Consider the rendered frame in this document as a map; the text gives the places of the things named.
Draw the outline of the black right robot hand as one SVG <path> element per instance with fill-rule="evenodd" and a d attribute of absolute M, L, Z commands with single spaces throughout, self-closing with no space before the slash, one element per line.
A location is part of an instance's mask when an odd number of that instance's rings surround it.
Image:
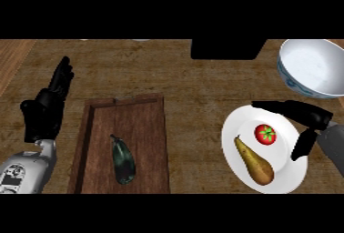
<path fill-rule="evenodd" d="M 253 101 L 251 105 L 272 113 L 281 114 L 308 127 L 297 139 L 291 158 L 293 161 L 296 161 L 300 157 L 308 156 L 318 138 L 316 131 L 327 129 L 334 113 L 318 106 L 294 100 L 287 100 L 284 102 Z"/>

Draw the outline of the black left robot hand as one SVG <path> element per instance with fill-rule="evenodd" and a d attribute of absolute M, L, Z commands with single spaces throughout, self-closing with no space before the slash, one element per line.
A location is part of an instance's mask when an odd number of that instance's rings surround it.
<path fill-rule="evenodd" d="M 65 56 L 55 68 L 49 86 L 39 91 L 34 100 L 24 100 L 21 103 L 26 143 L 36 143 L 40 139 L 57 139 L 73 77 L 73 66 Z"/>

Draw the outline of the red tomato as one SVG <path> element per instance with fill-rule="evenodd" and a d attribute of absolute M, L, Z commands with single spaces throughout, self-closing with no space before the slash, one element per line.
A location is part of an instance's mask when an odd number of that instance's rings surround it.
<path fill-rule="evenodd" d="M 254 136 L 257 141 L 266 146 L 274 145 L 277 142 L 277 131 L 266 124 L 257 125 L 254 130 Z"/>

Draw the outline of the white blue patterned bowl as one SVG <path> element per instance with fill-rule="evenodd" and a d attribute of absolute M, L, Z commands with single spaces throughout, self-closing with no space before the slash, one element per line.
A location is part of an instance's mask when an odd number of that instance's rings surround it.
<path fill-rule="evenodd" d="M 344 49 L 330 40 L 288 39 L 278 51 L 277 71 L 303 96 L 344 96 Z"/>

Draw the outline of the white plate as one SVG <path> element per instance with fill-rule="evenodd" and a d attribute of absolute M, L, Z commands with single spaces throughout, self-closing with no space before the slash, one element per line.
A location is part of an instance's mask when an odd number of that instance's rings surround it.
<path fill-rule="evenodd" d="M 277 131 L 277 141 L 266 146 L 256 138 L 259 125 L 268 125 Z M 229 114 L 222 128 L 222 149 L 234 174 L 243 182 L 265 194 L 293 192 L 303 183 L 308 173 L 308 157 L 293 161 L 291 154 L 299 139 L 299 131 L 290 120 L 253 106 L 238 107 Z M 275 170 L 271 184 L 259 185 L 251 178 L 234 139 L 240 137 L 253 151 L 268 160 Z"/>

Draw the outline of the yellow brown pear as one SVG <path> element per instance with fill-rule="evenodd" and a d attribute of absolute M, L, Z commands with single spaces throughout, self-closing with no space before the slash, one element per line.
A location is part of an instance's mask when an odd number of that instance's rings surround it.
<path fill-rule="evenodd" d="M 247 172 L 262 186 L 272 183 L 275 170 L 268 160 L 254 152 L 240 137 L 235 137 L 234 144 L 247 166 Z"/>

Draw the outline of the brown wooden cutting board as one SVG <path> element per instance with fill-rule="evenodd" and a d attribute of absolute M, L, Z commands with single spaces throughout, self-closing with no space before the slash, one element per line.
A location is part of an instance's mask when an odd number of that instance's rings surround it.
<path fill-rule="evenodd" d="M 164 96 L 85 102 L 70 194 L 170 191 Z"/>

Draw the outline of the dark green eggplant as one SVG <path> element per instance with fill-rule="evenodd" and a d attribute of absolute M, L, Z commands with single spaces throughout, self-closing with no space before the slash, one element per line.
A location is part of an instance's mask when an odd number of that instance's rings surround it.
<path fill-rule="evenodd" d="M 127 185 L 136 176 L 135 159 L 124 140 L 116 135 L 111 135 L 111 139 L 116 180 L 122 185 Z"/>

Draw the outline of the black appliance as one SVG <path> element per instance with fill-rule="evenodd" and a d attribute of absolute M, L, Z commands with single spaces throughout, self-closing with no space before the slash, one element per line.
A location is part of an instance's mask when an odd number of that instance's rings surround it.
<path fill-rule="evenodd" d="M 191 58 L 201 60 L 253 60 L 262 52 L 265 39 L 194 39 Z"/>

